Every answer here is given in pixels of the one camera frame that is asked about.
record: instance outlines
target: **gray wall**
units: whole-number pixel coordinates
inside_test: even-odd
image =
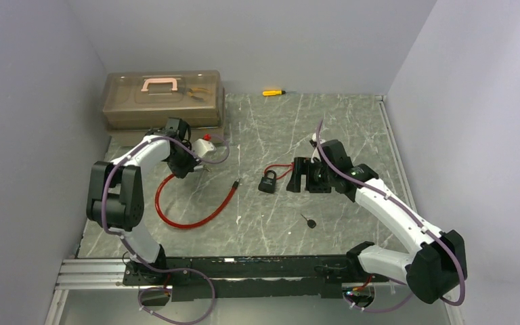
[[[435,0],[68,0],[108,72],[217,69],[227,91],[386,93]]]
[[[439,0],[388,94],[420,212],[466,240],[467,324],[520,324],[520,1]]]
[[[60,0],[0,0],[0,324],[42,324],[107,137],[105,70]]]

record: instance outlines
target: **white robotic arm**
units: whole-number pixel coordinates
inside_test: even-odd
[[[118,234],[121,239],[133,249],[136,255],[132,260],[139,262],[141,257],[148,263],[154,263],[160,252],[160,244],[157,243],[144,222],[141,221],[144,212],[144,199],[142,194],[142,179],[153,170],[161,161],[169,164],[172,172],[184,178],[188,172],[202,169],[200,161],[177,148],[175,144],[164,137],[183,141],[188,130],[188,125],[182,120],[171,118],[164,129],[149,132],[143,140],[130,149],[126,154],[111,160],[110,162],[97,162],[93,166],[91,182],[89,184],[89,200],[87,216],[97,221],[102,226],[101,204],[102,184],[105,184],[107,172],[116,168],[117,164],[125,161],[115,173],[111,183],[121,184],[121,193],[109,194],[106,204],[106,218],[109,231]],[[192,144],[194,153],[203,157],[208,152],[216,150],[215,146],[204,139],[198,139]]]
[[[315,138],[310,141],[313,147],[317,147]],[[300,192],[303,175],[308,192],[330,193],[334,189],[380,219],[407,250],[407,253],[400,253],[378,247],[373,242],[361,243],[347,252],[351,273],[379,274],[407,284],[426,303],[433,303],[460,284],[454,257],[463,278],[467,277],[464,242],[457,232],[445,233],[413,212],[370,167],[364,164],[354,166],[341,142],[323,142],[320,140],[320,148],[315,149],[310,158],[294,159],[292,177],[286,190]],[[454,257],[445,252],[441,243]]]

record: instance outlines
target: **screwdriver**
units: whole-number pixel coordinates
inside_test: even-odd
[[[286,92],[284,90],[267,90],[267,91],[262,91],[262,95],[264,97],[268,97],[268,96],[279,96],[279,95],[284,95]]]

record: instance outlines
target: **brown toolbox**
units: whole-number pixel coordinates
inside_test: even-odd
[[[193,137],[206,129],[222,136],[224,88],[216,70],[111,73],[102,111],[107,132],[123,146],[135,145],[149,129],[164,127],[169,117],[185,120]]]

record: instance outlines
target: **padlock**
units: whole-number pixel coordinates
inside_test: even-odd
[[[272,174],[274,177],[270,178],[268,177],[268,174]],[[276,192],[276,172],[269,170],[264,174],[262,177],[262,180],[260,181],[260,184],[258,184],[258,190],[273,194]]]

